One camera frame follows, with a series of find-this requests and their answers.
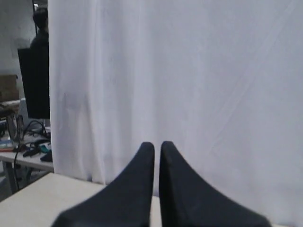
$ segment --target curtain fold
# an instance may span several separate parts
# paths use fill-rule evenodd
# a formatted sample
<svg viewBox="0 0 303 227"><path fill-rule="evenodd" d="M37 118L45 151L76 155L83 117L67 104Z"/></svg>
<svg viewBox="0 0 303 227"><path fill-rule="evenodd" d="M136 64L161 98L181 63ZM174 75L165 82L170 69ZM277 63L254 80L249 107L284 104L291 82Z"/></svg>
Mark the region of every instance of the curtain fold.
<svg viewBox="0 0 303 227"><path fill-rule="evenodd" d="M300 0L49 1L55 172L109 183L150 141L158 176L172 140L224 194L303 225L302 11Z"/></svg>

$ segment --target table surface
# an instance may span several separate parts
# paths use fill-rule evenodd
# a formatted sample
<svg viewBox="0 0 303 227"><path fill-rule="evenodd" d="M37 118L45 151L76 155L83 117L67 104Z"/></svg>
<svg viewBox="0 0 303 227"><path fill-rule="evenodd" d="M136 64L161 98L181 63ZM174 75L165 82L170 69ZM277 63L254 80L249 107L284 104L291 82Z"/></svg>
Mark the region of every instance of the table surface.
<svg viewBox="0 0 303 227"><path fill-rule="evenodd" d="M34 142L38 139L41 139L41 137L32 137L32 136L26 136L25 142ZM14 152L0 152L0 161L4 162L14 162L16 153ZM45 154L37 154L32 157L23 157L23 153L20 152L17 155L16 163L20 164L22 166L28 166L36 169L46 170L53 172L53 163L52 162L42 162L40 160L41 157L43 157Z"/></svg>
<svg viewBox="0 0 303 227"><path fill-rule="evenodd" d="M49 227L61 211L103 188L100 184L48 174L0 203L1 226ZM152 198L151 209L151 226L161 227L158 197Z"/></svg>

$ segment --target computer monitor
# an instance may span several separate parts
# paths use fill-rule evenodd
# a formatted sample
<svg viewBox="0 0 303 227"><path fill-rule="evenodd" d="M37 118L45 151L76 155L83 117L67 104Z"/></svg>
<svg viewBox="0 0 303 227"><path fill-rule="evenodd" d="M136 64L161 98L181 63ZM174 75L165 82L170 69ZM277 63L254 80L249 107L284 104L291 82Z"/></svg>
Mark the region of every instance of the computer monitor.
<svg viewBox="0 0 303 227"><path fill-rule="evenodd" d="M18 49L29 118L50 119L48 49Z"/></svg>

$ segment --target person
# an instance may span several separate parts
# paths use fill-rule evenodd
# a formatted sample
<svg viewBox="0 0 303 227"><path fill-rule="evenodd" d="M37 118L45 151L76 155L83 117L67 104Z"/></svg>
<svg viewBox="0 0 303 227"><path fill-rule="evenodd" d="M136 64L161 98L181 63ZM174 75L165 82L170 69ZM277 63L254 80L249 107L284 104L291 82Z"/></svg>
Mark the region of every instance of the person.
<svg viewBox="0 0 303 227"><path fill-rule="evenodd" d="M33 39L30 47L39 48L47 47L48 48L48 10L47 8L38 8L33 15L35 25L39 28L39 32L36 37Z"/></svg>

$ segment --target cardboard box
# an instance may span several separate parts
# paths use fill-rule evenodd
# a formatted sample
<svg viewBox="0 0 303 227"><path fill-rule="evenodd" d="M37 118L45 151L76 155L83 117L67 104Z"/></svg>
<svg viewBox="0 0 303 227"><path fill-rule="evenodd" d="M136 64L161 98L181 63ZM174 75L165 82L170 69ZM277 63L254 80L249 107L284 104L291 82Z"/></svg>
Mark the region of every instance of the cardboard box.
<svg viewBox="0 0 303 227"><path fill-rule="evenodd" d="M0 102L19 99L16 75L0 75Z"/></svg>

